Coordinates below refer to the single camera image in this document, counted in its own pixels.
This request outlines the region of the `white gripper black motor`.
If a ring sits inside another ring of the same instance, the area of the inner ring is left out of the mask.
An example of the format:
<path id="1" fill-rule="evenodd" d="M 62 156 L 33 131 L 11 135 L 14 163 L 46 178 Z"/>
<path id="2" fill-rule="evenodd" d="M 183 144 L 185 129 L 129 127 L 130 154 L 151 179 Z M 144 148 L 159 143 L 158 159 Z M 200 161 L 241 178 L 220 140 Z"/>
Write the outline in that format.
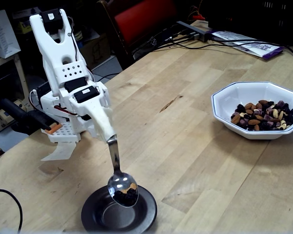
<path id="1" fill-rule="evenodd" d="M 109 108 L 111 106 L 107 87 L 105 85 L 101 85 L 101 87 L 90 85 L 82 89 L 78 88 L 69 98 L 69 102 L 75 113 L 85 115 L 82 116 L 84 127 L 92 137 L 96 137 L 94 122 L 88 114 L 102 107 Z"/>

